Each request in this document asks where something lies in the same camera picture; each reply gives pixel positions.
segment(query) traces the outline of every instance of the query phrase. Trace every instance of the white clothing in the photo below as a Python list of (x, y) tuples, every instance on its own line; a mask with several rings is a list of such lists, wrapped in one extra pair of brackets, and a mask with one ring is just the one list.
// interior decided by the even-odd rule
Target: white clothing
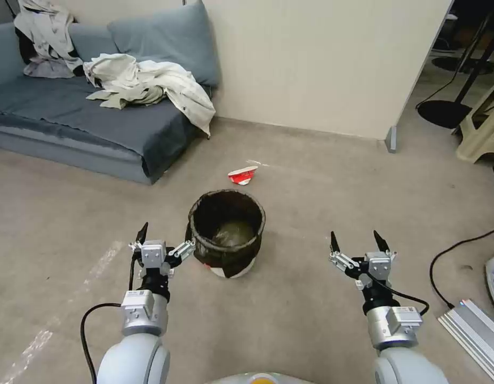
[(83, 64), (80, 58), (69, 55), (74, 51), (68, 31), (73, 16), (46, 0), (18, 0), (18, 4), (21, 12), (14, 19), (14, 26), (34, 43), (38, 55), (24, 73), (37, 77), (73, 77), (73, 70)]
[[(195, 81), (191, 72), (171, 62), (154, 62), (151, 60), (137, 62), (130, 55), (124, 53), (102, 53), (98, 58), (85, 62), (83, 69), (87, 79), (101, 86), (110, 95), (121, 94), (125, 90), (145, 89), (161, 87), (174, 106), (178, 108), (190, 122), (210, 136), (210, 121), (215, 114), (213, 103), (204, 89)], [(99, 98), (103, 99), (103, 91), (99, 92)], [(125, 92), (131, 101), (131, 92)], [(106, 107), (115, 107), (117, 103), (102, 103)]]

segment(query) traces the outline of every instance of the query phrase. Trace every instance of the white wall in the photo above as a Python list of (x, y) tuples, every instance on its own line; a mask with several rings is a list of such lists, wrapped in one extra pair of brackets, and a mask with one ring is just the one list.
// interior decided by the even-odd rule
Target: white wall
[[(81, 22), (179, 0), (58, 0)], [(218, 115), (383, 139), (450, 0), (204, 0), (222, 70)]]

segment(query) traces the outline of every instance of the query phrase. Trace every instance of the trash can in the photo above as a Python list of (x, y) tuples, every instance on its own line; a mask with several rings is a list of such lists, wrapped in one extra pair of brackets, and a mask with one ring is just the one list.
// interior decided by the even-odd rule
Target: trash can
[(188, 214), (186, 239), (194, 256), (213, 273), (240, 277), (254, 265), (265, 227), (265, 211), (251, 195), (235, 189), (208, 192)]

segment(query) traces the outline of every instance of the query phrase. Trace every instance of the white tape on floor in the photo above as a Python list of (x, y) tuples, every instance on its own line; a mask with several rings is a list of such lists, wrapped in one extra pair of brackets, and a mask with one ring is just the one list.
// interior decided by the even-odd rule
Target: white tape on floor
[[(73, 302), (75, 299), (79, 298), (82, 294), (89, 292), (92, 282), (98, 279), (103, 272), (110, 265), (112, 260), (119, 253), (121, 248), (124, 246), (123, 243), (114, 241), (111, 247), (105, 252), (105, 254), (98, 260), (96, 265), (92, 267), (89, 274), (83, 284), (74, 292), (72, 298), (68, 300), (68, 303)], [(53, 316), (47, 323), (44, 329), (40, 330), (35, 336), (30, 345), (21, 353), (21, 356), (16, 362), (14, 362), (0, 384), (13, 384), (14, 381), (21, 376), (24, 371), (27, 370), (28, 366), (32, 360), (44, 349), (48, 341), (50, 341), (53, 332), (50, 328), (60, 325), (60, 320), (58, 316)]]

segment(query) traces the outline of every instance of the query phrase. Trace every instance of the pile of clothes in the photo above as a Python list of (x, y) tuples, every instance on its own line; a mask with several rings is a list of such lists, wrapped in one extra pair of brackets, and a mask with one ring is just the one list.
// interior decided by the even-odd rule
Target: pile of clothes
[(73, 16), (47, 0), (18, 0), (21, 12), (14, 25), (25, 75), (70, 78), (85, 75), (102, 87), (87, 99), (104, 100), (102, 107), (122, 109), (128, 104), (151, 105), (168, 97), (196, 127), (210, 136), (215, 108), (191, 72), (173, 62), (137, 62), (123, 53), (104, 54), (84, 63), (69, 36)]
[(189, 71), (176, 63), (137, 62), (124, 53), (102, 53), (83, 65), (85, 76), (103, 90), (87, 96), (102, 107), (122, 109), (129, 103), (154, 104), (168, 97), (192, 124), (210, 135), (215, 108)]

